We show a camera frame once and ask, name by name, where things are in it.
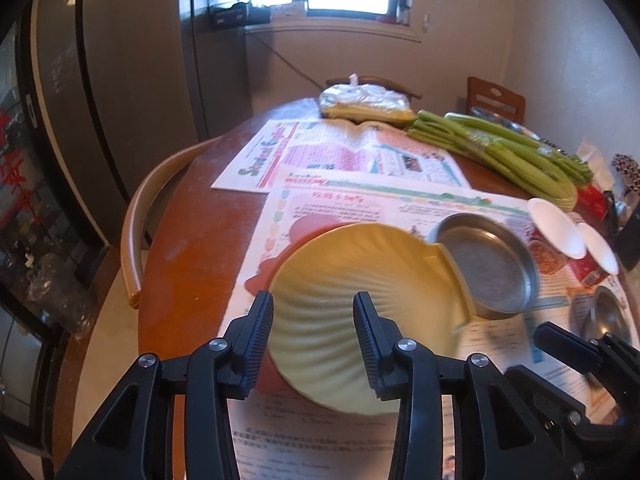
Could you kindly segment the stainless steel bowl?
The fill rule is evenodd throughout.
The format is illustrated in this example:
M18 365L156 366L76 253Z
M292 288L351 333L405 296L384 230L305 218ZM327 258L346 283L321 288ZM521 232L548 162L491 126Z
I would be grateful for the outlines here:
M631 330L616 296L606 287L598 286L585 316L580 336L582 339L600 339L611 333L627 344L632 343Z

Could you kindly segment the small red noodle cup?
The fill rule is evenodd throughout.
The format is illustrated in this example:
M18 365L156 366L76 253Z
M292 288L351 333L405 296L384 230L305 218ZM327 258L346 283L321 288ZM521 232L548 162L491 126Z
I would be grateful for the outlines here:
M578 223L577 231L584 241L586 254L584 258L570 262L570 270L576 280L590 288L610 276L617 276L620 266L606 239L586 222Z

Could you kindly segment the round metal pan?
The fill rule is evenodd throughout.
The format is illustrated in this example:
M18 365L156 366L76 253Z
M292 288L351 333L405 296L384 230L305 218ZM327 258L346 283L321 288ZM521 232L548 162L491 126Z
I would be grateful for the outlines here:
M454 259L477 316L502 320L533 309L540 289L537 263L505 226L480 214L450 214L430 239Z

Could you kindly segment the large red noodle cup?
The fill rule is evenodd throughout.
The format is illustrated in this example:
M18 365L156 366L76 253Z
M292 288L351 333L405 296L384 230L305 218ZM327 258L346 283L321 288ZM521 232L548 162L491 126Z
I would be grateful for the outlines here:
M531 198L526 208L530 220L527 247L541 274L555 274L567 263L585 257L585 242L562 209L542 198Z

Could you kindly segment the yellow shell-shaped plate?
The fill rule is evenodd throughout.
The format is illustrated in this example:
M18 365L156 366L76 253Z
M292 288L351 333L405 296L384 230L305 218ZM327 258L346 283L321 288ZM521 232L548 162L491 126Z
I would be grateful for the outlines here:
M456 356L475 313L464 279L442 244L379 223L343 226L305 249L309 266L274 288L268 349L280 374L308 400L333 411L397 411L370 388L352 300L367 292L378 314L440 356Z

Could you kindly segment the orange plastic plate with ears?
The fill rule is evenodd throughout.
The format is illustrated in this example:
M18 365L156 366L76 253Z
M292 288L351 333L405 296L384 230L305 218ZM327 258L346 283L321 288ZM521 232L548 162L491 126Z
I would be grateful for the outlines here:
M252 295L264 290L273 292L282 287L298 268L309 266L310 257L305 255L312 242L352 221L343 221L330 214L307 214L296 219L288 231L288 244L277 255L259 263L256 273L244 282L244 289ZM266 350L262 358L262 367L257 379L256 390L263 394L292 393L294 388L283 377L270 351Z

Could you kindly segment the black thermos bottle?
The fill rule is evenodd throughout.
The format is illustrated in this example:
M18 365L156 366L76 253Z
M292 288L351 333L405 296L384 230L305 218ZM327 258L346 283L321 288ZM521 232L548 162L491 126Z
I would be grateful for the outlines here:
M606 205L606 236L620 263L627 271L634 270L640 258L640 218L639 205L634 207L629 218L623 226L620 226L615 209L614 194L612 191L604 192Z

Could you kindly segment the front newspaper sheet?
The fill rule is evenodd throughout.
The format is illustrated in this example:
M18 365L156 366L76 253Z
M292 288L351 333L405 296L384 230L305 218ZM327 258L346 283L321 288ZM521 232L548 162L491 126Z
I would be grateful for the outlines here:
M352 224L379 223L435 244L430 233L450 214L480 214L518 236L529 227L522 200L426 181L364 176L341 171L283 170L265 205L236 278L224 319L245 314L255 295L244 282L259 263L290 241L293 222L307 214L330 214ZM533 311L489 321L475 313L456 356L487 354L500 370L523 364L585 405L593 422L613 411L612 396L533 345L537 323L576 326L590 299L570 270L546 276ZM263 394L256 386L229 405L239 474L244 479L384 479L390 471L398 410L378 416L333 411L292 393Z

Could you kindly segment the newspaper sheet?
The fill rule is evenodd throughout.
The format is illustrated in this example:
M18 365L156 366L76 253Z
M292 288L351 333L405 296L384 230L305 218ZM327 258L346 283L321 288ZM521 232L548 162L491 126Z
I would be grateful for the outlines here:
M270 119L212 184L221 190L265 193L280 167L355 171L468 188L442 148L410 138L382 122Z
M480 214L518 236L529 227L522 200L426 181L364 176L341 171L283 170L265 205L236 278L224 319L245 314L255 295L244 282L259 263L290 241L293 222L307 214L330 214L352 224L379 223L435 244L430 233L450 214ZM537 323L576 326L590 299L570 270L546 276L533 311L489 321L475 313L456 356L487 354L500 370L523 364L585 405L593 422L613 411L612 396L533 345ZM390 471L398 410L378 416L333 411L292 393L263 394L256 386L229 405L239 474L244 479L384 479Z

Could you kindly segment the red tissue box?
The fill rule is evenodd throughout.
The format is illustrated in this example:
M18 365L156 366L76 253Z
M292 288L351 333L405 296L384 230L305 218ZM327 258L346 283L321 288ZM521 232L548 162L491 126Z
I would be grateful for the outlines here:
M577 187L578 204L594 218L602 221L608 214L608 202L604 194L592 183Z

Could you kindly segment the curved wooden chair left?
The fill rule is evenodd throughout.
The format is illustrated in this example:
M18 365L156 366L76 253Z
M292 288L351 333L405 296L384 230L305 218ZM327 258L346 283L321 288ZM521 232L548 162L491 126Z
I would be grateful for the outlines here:
M218 139L210 139L170 155L148 173L132 196L122 224L119 245L120 270L130 308L138 310L140 307L143 282L142 240L145 221L154 202L180 170L218 142Z

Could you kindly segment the celery bunch front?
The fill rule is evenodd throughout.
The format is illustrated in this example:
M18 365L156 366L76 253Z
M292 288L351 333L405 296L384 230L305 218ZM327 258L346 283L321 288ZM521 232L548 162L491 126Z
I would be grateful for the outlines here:
M473 159L530 194L564 211L578 202L577 183L548 158L532 148L480 130L460 126L427 110L408 125L410 138Z

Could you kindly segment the celery bunch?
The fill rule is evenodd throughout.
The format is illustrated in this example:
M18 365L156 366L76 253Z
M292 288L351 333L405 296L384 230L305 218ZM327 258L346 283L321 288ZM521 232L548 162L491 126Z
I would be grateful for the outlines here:
M564 211L578 202L577 183L548 158L532 148L480 130L460 126L427 110L408 125L410 138L473 159L530 194Z
M480 130L486 133L500 136L500 138L532 148L539 155L548 158L556 166L559 166L572 180L579 186L587 185L592 182L593 173L589 166L583 162L577 155L567 155L552 145L542 141L535 140L505 126L490 122L489 120L469 116L458 113L447 113L446 119L452 120L460 126L471 128L472 130Z

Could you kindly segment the celery bunch back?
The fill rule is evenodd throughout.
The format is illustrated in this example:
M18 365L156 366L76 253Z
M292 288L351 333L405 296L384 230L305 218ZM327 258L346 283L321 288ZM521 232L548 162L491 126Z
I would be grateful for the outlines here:
M500 136L500 138L532 148L539 155L548 158L556 166L559 166L572 180L579 186L587 185L592 182L593 173L589 166L583 162L577 155L567 155L552 145L542 141L535 140L505 126L490 122L489 120L469 116L458 113L447 113L446 119L452 120L460 126L471 128L472 130L480 130L486 133Z

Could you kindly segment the metal bowl far back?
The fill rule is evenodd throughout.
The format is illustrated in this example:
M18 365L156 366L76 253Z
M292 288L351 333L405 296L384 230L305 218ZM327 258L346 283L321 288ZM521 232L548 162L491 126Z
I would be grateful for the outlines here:
M492 112L491 110L486 110L486 108L479 107L479 106L472 106L471 113L473 116L477 118L482 118L484 120L487 120L488 122L493 122L494 124L503 126L504 128L507 128L511 131L522 134L523 136L528 136L529 138L537 141L541 140L541 137L537 136L536 133L533 133L533 131L530 131L526 127L518 124L517 122L514 122L513 120L510 120L495 112Z

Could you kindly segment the wooden chair back right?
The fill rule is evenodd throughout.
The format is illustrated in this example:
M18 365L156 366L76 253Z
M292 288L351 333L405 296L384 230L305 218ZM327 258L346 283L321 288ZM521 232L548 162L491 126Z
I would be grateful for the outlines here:
M500 84L469 76L466 78L466 111L471 113L473 107L489 110L512 122L522 124L526 99Z

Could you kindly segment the back newspaper sheet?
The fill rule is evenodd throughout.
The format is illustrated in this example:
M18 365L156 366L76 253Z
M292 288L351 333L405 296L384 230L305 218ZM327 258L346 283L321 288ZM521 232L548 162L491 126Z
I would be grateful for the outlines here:
M265 193L280 167L355 171L468 188L442 148L410 138L382 122L270 119L212 184L221 190Z

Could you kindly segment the plastic bag with yellow food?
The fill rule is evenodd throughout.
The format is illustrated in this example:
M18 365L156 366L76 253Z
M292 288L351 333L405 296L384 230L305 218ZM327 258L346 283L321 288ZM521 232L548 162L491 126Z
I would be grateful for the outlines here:
M356 124L386 122L405 127L416 113L411 101L402 93L375 84L334 84L324 88L319 96L320 112L324 118L346 119Z

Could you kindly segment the wooden chair behind table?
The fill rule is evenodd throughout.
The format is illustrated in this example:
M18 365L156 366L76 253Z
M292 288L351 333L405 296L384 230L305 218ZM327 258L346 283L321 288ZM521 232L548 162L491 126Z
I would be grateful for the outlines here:
M358 80L360 84L375 84L376 86L384 87L387 90L402 93L410 99L423 99L423 94L420 92L414 91L397 81L375 76L358 76L357 74L351 74L349 76L329 78L326 80L326 86L331 87L334 86L334 84L350 84L354 80Z

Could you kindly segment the grey refrigerator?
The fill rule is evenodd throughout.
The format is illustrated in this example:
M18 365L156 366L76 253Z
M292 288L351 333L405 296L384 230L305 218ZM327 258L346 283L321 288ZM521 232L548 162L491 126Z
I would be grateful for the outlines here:
M21 24L66 211L100 244L160 162L200 142L184 56L186 0L30 0Z

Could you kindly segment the black box on shelf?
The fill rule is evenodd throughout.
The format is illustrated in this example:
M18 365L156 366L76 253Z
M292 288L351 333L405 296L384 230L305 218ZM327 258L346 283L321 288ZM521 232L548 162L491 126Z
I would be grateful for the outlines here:
M254 6L251 2L233 3L228 8L211 6L208 15L211 29L238 28L271 22L270 7Z

